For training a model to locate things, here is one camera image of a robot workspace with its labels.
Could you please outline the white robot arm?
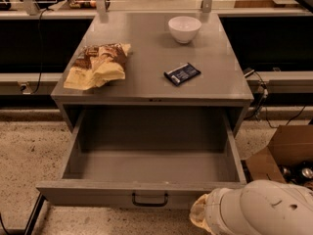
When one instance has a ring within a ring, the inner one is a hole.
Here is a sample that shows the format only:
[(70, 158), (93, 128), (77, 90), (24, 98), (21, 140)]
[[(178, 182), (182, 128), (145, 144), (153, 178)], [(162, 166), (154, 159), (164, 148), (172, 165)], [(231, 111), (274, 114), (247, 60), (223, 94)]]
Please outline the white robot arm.
[(212, 235), (313, 235), (313, 191), (269, 180), (217, 188), (194, 202), (190, 220)]

